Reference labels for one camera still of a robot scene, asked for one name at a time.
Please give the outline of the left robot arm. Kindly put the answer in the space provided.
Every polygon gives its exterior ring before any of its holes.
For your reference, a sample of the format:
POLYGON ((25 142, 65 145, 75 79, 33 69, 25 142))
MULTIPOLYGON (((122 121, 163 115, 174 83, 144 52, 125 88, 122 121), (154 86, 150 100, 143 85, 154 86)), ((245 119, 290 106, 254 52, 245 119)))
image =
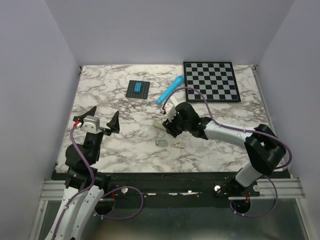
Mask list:
POLYGON ((70 130, 71 145, 65 151, 68 166, 63 197, 47 240, 79 240, 100 198, 111 191, 110 177, 98 172, 93 165, 99 160, 104 136, 120 131, 116 112, 105 127, 95 115, 94 106, 88 112, 73 118, 70 130))

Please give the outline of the blue lego brick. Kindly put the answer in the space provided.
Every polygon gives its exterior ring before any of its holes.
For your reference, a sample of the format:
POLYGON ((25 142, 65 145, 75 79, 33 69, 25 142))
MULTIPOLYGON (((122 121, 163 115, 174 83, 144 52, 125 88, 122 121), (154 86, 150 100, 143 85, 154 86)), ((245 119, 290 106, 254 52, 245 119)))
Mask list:
POLYGON ((135 94, 139 94, 141 92, 141 87, 142 87, 142 83, 141 82, 136 82, 134 84, 133 92, 135 94))

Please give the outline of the white staple box sleeve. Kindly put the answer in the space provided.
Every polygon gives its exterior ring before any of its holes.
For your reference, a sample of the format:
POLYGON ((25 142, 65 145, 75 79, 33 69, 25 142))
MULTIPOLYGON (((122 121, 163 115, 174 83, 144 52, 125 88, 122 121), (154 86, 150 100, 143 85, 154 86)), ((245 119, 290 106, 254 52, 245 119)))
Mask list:
POLYGON ((184 143, 182 141, 178 141, 178 142, 173 143, 172 146, 175 147, 175 148, 183 149, 184 148, 184 143))

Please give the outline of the blue marker pen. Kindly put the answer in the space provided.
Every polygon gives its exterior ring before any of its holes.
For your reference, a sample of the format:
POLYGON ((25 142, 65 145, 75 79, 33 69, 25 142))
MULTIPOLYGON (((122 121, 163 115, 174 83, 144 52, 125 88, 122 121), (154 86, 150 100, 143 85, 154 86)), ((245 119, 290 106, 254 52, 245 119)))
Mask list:
POLYGON ((169 96, 184 82, 184 77, 179 75, 175 78, 172 84, 162 93, 162 95, 156 100, 157 105, 161 105, 169 96))

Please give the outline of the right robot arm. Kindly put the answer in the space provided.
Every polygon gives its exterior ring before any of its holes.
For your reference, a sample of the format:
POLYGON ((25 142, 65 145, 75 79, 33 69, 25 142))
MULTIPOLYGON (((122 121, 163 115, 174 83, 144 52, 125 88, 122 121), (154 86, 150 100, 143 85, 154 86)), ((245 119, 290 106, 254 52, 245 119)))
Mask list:
POLYGON ((287 153, 285 146, 276 140, 272 130, 265 124, 247 129, 223 126, 209 117, 200 117, 187 102, 170 104, 160 112, 167 115, 162 125, 174 138, 182 132, 189 132, 195 138, 217 140, 246 150, 249 163, 228 184, 236 196, 247 192, 249 185, 261 176, 272 174, 287 153))

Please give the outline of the cream plastic piece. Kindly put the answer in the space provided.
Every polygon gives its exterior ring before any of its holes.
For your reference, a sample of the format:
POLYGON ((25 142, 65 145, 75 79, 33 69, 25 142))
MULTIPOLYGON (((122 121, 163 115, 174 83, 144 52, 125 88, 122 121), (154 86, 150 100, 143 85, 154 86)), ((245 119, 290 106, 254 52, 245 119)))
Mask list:
POLYGON ((166 131, 167 131, 166 128, 162 125, 161 122, 154 121, 154 122, 152 123, 152 126, 153 126, 156 130, 158 130, 158 131, 160 131, 160 132, 166 132, 166 131))

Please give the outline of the black white chessboard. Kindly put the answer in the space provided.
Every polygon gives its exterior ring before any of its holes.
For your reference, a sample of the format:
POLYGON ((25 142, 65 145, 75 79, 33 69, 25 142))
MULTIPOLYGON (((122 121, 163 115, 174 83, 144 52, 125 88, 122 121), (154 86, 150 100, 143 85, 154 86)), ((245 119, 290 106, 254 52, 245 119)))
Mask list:
POLYGON ((230 61, 183 62, 185 98, 189 103, 239 103, 241 97, 230 61))

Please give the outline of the aluminium rail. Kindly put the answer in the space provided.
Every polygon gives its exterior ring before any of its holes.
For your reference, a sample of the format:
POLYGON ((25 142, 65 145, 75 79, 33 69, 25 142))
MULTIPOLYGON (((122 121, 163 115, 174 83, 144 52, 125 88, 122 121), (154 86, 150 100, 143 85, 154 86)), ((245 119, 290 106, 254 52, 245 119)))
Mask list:
MULTIPOLYGON (((60 201, 64 195, 63 180, 46 180, 43 183, 40 200, 60 201)), ((304 199, 306 197, 301 181, 298 178, 259 179, 253 187, 258 196, 250 196, 252 200, 304 199)))

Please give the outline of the dark grey lego baseplate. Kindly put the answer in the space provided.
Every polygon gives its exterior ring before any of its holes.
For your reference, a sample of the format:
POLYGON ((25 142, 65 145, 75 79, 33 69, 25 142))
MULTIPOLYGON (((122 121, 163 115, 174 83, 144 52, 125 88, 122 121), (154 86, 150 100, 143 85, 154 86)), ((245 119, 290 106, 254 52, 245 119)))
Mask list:
POLYGON ((147 100, 149 95, 149 89, 149 81, 130 80, 125 97, 131 99, 147 100))

